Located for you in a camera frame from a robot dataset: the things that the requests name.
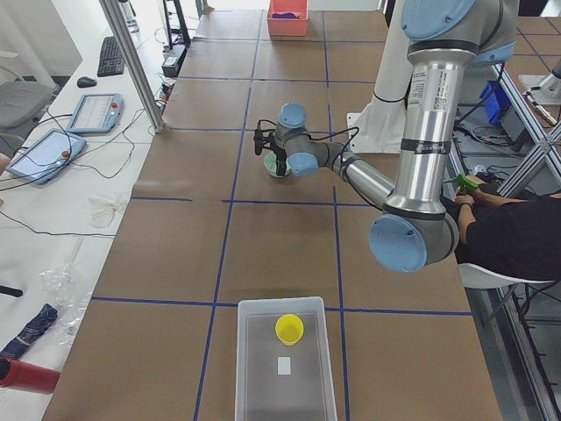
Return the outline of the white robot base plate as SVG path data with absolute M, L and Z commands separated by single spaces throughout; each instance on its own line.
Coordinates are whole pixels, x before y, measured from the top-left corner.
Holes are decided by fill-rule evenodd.
M 350 149 L 354 153 L 399 153 L 405 121 L 405 111 L 373 117 L 363 113 L 348 113 L 347 126 L 359 128 L 359 134 L 351 141 Z

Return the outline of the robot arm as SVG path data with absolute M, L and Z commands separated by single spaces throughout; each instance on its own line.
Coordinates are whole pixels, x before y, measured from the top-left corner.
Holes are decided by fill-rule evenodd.
M 410 273 L 450 255 L 456 222 L 440 196 L 464 71 L 507 61 L 515 49 L 516 1 L 399 1 L 389 24 L 372 101 L 355 129 L 369 146 L 401 142 L 397 176 L 385 177 L 355 147 L 311 138 L 305 110 L 283 105 L 268 136 L 297 176 L 328 168 L 380 210 L 369 232 L 385 268 Z

